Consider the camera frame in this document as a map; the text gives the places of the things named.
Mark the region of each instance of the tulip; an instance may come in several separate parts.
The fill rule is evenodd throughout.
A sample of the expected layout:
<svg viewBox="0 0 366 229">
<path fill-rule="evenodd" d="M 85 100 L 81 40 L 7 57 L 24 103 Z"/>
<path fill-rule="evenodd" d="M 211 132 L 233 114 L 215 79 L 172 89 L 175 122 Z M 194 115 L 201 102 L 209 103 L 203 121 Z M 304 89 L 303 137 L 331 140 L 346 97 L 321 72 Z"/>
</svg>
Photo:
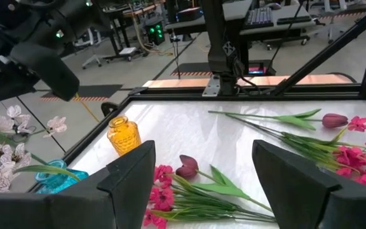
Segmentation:
<svg viewBox="0 0 366 229">
<path fill-rule="evenodd" d="M 326 114 L 322 119 L 322 124 L 327 128 L 343 127 L 348 124 L 348 118 L 339 114 Z"/>
<path fill-rule="evenodd" d="M 180 161 L 183 166 L 176 170 L 176 175 L 183 177 L 184 179 L 192 179 L 198 173 L 198 164 L 197 161 L 186 155 L 180 156 Z"/>
</svg>

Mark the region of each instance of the blue glass vase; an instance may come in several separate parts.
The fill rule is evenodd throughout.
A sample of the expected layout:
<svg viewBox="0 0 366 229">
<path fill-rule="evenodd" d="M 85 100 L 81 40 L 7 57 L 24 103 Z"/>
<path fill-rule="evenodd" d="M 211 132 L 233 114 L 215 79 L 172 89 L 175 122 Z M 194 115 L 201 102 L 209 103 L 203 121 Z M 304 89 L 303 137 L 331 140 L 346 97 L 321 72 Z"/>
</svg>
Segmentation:
<svg viewBox="0 0 366 229">
<path fill-rule="evenodd" d="M 67 165 L 63 160 L 53 160 L 48 164 L 61 169 L 67 169 Z M 67 169 L 67 170 L 76 175 L 80 180 L 86 179 L 88 177 L 88 173 L 86 172 L 74 169 Z M 77 183 L 77 181 L 74 178 L 65 174 L 54 175 L 54 174 L 46 174 L 44 172 L 38 172 L 35 175 L 35 179 L 37 182 L 43 184 L 42 188 L 40 188 L 36 193 L 44 193 L 44 194 L 58 193 Z"/>
</svg>

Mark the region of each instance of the orange glass vase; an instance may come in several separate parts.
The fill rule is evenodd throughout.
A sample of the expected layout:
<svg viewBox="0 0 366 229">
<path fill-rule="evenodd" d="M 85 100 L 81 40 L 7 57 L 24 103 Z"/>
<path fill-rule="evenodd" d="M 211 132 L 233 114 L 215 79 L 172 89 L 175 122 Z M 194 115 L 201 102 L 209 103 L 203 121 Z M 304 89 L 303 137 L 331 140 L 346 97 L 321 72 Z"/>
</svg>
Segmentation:
<svg viewBox="0 0 366 229">
<path fill-rule="evenodd" d="M 122 156 L 141 144 L 138 125 L 125 116 L 109 122 L 107 137 L 117 153 Z"/>
</svg>

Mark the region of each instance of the glass vase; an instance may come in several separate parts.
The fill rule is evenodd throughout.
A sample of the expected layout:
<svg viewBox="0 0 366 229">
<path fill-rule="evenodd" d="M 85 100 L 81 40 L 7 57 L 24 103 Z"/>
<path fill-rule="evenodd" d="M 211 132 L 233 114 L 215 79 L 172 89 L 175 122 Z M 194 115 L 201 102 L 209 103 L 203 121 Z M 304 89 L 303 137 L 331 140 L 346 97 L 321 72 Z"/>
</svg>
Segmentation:
<svg viewBox="0 0 366 229">
<path fill-rule="evenodd" d="M 67 169 L 67 165 L 63 160 L 53 160 L 48 164 L 61 169 L 66 169 L 69 172 L 76 175 L 80 180 L 86 179 L 88 177 L 88 173 L 86 172 L 74 169 Z M 42 188 L 40 188 L 36 193 L 44 193 L 44 194 L 58 193 L 77 183 L 77 181 L 74 178 L 65 174 L 54 175 L 54 174 L 46 174 L 44 172 L 38 172 L 35 175 L 35 179 L 37 182 L 43 184 Z"/>
<path fill-rule="evenodd" d="M 122 156 L 141 144 L 138 125 L 125 116 L 109 122 L 107 137 L 117 153 Z"/>
</svg>

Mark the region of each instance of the floor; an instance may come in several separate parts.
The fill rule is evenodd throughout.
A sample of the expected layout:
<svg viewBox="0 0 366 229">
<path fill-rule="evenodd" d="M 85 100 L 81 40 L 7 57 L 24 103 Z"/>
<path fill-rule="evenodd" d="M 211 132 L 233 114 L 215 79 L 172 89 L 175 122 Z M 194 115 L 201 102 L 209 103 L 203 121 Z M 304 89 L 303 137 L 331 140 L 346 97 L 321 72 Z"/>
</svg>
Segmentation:
<svg viewBox="0 0 366 229">
<path fill-rule="evenodd" d="M 356 17 L 338 18 L 337 22 L 344 26 L 352 26 Z M 184 50 L 180 57 L 179 63 L 188 62 L 206 62 L 207 61 L 207 46 L 209 40 L 207 33 L 192 34 L 195 41 Z M 179 43 L 179 51 L 186 48 L 188 42 Z M 273 67 L 277 71 L 277 75 L 292 74 L 309 59 L 314 57 L 318 52 L 327 46 L 327 35 L 319 34 L 312 36 L 306 46 L 301 46 L 300 42 L 286 43 L 278 52 L 274 60 Z M 171 44 L 164 42 L 159 49 L 173 53 Z M 254 44 L 249 49 L 250 59 L 270 59 L 275 52 L 275 47 L 271 51 L 267 51 L 263 45 Z M 173 61 L 173 55 L 158 55 L 151 53 L 148 57 L 136 57 L 131 62 L 124 59 L 116 59 L 111 63 L 103 63 L 102 67 L 96 65 L 88 66 L 82 70 L 81 64 L 92 55 L 92 50 L 85 50 L 77 53 L 77 55 L 65 58 L 64 62 L 80 79 L 82 85 L 123 85 L 123 88 L 134 88 L 142 86 L 148 80 L 158 78 L 158 80 L 174 79 L 175 76 L 170 76 L 176 68 L 176 63 Z M 95 49 L 95 53 L 100 55 L 111 55 L 113 50 L 109 41 L 102 43 Z M 329 58 L 325 63 L 318 67 L 314 73 L 330 73 L 342 72 L 351 75 L 357 81 L 362 80 L 363 72 L 366 66 L 366 31 L 353 40 L 350 44 L 344 47 L 341 51 Z M 38 90 L 48 89 L 43 83 L 39 82 L 36 85 Z M 42 101 L 40 96 L 46 92 L 36 92 L 33 94 L 21 95 L 20 99 L 28 107 L 26 110 L 20 101 L 16 98 L 0 102 L 0 113 L 5 112 L 5 107 L 15 104 L 21 105 L 23 113 L 32 112 L 41 123 L 46 125 L 48 120 L 54 116 L 66 116 L 67 132 L 57 134 L 55 139 L 42 138 L 42 135 L 32 136 L 26 144 L 26 149 L 42 159 L 49 161 L 55 158 L 60 158 L 64 155 L 64 150 L 68 150 L 75 145 L 82 137 L 91 131 L 97 122 L 90 116 L 79 102 L 62 102 L 62 101 Z M 118 91 L 108 101 L 120 103 L 128 95 L 129 91 Z M 86 102 L 88 107 L 93 111 L 99 119 L 103 118 L 100 110 L 101 102 Z M 32 119 L 31 125 L 42 129 L 42 126 Z M 25 191 L 33 183 L 33 174 L 22 174 L 15 180 L 12 190 Z"/>
</svg>

